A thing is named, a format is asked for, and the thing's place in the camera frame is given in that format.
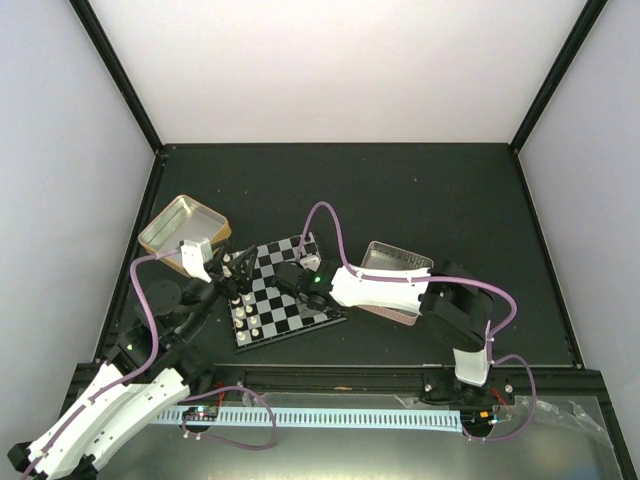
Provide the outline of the gold metal tin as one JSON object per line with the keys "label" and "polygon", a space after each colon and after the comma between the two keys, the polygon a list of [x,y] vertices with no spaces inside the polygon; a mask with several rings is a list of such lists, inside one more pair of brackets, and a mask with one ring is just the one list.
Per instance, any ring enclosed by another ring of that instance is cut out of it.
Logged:
{"label": "gold metal tin", "polygon": [[213,243],[231,236],[227,218],[187,195],[174,198],[138,235],[139,244],[151,255],[190,277],[182,267],[183,240],[208,238]]}

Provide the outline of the black corner frame post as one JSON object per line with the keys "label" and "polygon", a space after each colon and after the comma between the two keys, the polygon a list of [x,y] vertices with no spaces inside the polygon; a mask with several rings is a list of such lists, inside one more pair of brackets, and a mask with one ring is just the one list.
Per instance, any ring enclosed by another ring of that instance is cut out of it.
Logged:
{"label": "black corner frame post", "polygon": [[91,2],[88,0],[70,0],[74,13],[87,33],[94,49],[98,53],[117,90],[125,101],[130,113],[140,128],[145,140],[156,154],[162,154],[164,144],[161,141],[143,103],[137,94],[112,42],[102,26]]}
{"label": "black corner frame post", "polygon": [[607,0],[588,0],[584,3],[510,142],[510,149],[514,154],[522,151],[607,3]]}

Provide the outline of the black and silver chessboard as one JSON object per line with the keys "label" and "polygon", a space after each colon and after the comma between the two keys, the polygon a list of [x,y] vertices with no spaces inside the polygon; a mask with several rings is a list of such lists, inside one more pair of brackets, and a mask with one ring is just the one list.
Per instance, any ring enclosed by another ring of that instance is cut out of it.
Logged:
{"label": "black and silver chessboard", "polygon": [[261,347],[320,328],[344,322],[346,317],[336,311],[313,311],[295,298],[281,294],[271,286],[276,267],[282,262],[296,259],[301,249],[301,258],[316,254],[320,256],[314,234],[309,232],[301,240],[298,235],[272,241],[258,246],[257,260],[265,287],[258,291],[258,310],[261,317],[264,338],[249,349]]}

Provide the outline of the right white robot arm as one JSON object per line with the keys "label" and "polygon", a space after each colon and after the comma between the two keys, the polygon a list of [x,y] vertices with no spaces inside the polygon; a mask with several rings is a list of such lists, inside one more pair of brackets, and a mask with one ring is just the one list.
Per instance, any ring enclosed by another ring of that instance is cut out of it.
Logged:
{"label": "right white robot arm", "polygon": [[494,299],[477,281],[456,272],[368,269],[329,261],[311,269],[283,262],[272,286],[316,311],[371,306],[426,319],[453,351],[457,396],[476,403],[491,390],[488,336]]}

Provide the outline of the pink tray of black pieces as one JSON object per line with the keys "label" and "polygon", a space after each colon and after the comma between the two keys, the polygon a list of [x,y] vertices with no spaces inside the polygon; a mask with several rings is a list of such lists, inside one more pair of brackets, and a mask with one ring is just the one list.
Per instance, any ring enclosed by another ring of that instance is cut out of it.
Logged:
{"label": "pink tray of black pieces", "polygon": [[[388,270],[393,273],[416,269],[431,271],[434,267],[434,261],[429,257],[396,246],[372,241],[364,254],[361,267],[373,270]],[[405,326],[413,326],[419,318],[418,314],[388,307],[363,305],[360,306],[360,309]]]}

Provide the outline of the white chess piece row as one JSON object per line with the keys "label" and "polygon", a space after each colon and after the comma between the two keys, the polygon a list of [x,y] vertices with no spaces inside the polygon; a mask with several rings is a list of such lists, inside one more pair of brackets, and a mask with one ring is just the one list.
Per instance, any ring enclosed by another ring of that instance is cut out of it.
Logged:
{"label": "white chess piece row", "polygon": [[258,310],[260,302],[258,291],[265,287],[259,268],[257,256],[251,270],[251,286],[247,293],[241,293],[236,300],[229,302],[231,326],[234,335],[235,348],[247,350],[255,346],[264,338],[261,317]]}

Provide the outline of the left black corner frame post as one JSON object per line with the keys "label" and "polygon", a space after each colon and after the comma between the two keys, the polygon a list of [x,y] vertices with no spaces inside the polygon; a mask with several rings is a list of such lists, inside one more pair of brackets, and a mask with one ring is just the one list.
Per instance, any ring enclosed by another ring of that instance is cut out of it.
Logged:
{"label": "left black corner frame post", "polygon": [[145,140],[156,154],[162,154],[164,144],[161,141],[143,103],[137,94],[112,42],[102,26],[91,2],[88,0],[70,0],[74,13],[87,33],[94,49],[98,53],[117,90],[125,101],[130,113],[140,128]]}

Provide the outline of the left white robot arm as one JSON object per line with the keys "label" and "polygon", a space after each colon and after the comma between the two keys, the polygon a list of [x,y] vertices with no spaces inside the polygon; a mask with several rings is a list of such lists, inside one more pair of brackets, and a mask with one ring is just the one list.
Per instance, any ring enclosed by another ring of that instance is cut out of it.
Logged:
{"label": "left white robot arm", "polygon": [[41,437],[15,444],[7,457],[24,479],[94,479],[110,458],[165,408],[214,388],[209,361],[195,345],[220,298],[250,290],[254,246],[233,255],[226,240],[183,241],[177,252],[190,276],[143,289],[138,268],[165,259],[155,253],[129,267],[142,320],[122,334],[84,392]]}

